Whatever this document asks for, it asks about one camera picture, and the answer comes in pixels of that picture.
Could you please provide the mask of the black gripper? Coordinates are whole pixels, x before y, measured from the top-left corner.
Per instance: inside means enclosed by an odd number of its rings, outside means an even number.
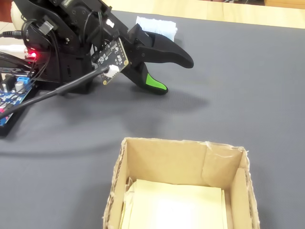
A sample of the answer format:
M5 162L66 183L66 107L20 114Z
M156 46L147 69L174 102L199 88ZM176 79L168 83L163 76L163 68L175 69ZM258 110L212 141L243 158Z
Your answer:
M139 24L127 33L124 49L129 64L122 70L122 74L141 89L153 94L165 95L168 88L149 74L145 62L172 62L188 69L194 66L192 57L178 44L161 34L144 31Z

